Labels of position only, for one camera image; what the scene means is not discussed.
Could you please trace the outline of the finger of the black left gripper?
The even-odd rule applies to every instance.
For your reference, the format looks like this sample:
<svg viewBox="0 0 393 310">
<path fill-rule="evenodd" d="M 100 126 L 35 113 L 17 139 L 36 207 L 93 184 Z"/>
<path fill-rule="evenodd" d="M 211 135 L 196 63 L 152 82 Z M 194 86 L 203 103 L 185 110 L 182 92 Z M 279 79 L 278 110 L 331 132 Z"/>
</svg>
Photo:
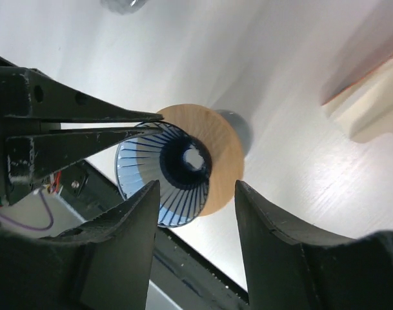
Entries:
<svg viewBox="0 0 393 310">
<path fill-rule="evenodd" d="M 1 115 L 61 123 L 159 121 L 160 114 L 126 110 L 54 81 L 35 70 L 0 67 Z"/>
<path fill-rule="evenodd" d="M 5 199 L 14 205 L 52 174 L 130 138 L 158 134 L 158 127 L 52 130 L 5 139 Z"/>
</svg>

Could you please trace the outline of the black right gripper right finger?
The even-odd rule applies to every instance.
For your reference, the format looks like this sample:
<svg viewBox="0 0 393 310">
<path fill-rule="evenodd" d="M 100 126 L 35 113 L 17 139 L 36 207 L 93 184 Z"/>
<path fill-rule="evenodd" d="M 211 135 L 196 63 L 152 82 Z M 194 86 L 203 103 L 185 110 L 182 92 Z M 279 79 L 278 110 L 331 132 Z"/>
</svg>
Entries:
<svg viewBox="0 0 393 310">
<path fill-rule="evenodd" d="M 243 181 L 235 208 L 252 309 L 393 309 L 393 231 L 334 234 Z"/>
</svg>

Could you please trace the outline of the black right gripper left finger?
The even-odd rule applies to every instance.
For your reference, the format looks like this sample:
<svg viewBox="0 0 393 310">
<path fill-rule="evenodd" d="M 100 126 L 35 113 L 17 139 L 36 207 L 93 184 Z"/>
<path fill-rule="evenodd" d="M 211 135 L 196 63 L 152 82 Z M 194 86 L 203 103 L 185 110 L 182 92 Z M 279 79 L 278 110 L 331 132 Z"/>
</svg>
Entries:
<svg viewBox="0 0 393 310">
<path fill-rule="evenodd" d="M 0 309 L 144 309 L 158 181 L 55 238 L 0 231 Z"/>
</svg>

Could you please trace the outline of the blue plastic dripper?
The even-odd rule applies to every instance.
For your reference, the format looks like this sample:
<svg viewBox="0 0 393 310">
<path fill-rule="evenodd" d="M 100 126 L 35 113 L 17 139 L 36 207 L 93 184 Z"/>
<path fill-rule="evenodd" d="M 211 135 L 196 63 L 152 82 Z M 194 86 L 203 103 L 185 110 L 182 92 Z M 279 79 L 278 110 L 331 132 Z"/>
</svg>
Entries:
<svg viewBox="0 0 393 310">
<path fill-rule="evenodd" d="M 205 145 L 164 121 L 142 122 L 141 129 L 159 132 L 121 142 L 115 157 L 119 192 L 130 198 L 142 186 L 160 184 L 158 225 L 184 226 L 198 217 L 207 202 L 212 158 Z"/>
</svg>

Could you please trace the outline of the clear glass coffee server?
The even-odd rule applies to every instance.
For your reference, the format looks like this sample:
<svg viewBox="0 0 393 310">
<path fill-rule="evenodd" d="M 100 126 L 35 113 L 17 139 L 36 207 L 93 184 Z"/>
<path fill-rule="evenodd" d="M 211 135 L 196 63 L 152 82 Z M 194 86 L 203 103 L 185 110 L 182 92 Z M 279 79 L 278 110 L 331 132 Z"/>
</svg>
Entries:
<svg viewBox="0 0 393 310">
<path fill-rule="evenodd" d="M 148 0 L 100 0 L 100 5 L 108 11 L 119 14 L 134 14 L 140 10 Z"/>
</svg>

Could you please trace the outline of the coffee filter paper pack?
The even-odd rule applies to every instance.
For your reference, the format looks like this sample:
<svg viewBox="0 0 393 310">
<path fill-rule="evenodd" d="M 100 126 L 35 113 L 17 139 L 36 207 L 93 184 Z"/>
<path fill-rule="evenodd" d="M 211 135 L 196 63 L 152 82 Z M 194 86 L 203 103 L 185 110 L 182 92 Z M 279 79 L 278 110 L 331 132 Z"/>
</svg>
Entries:
<svg viewBox="0 0 393 310">
<path fill-rule="evenodd" d="M 356 143 L 393 134 L 393 54 L 321 108 L 327 119 Z"/>
</svg>

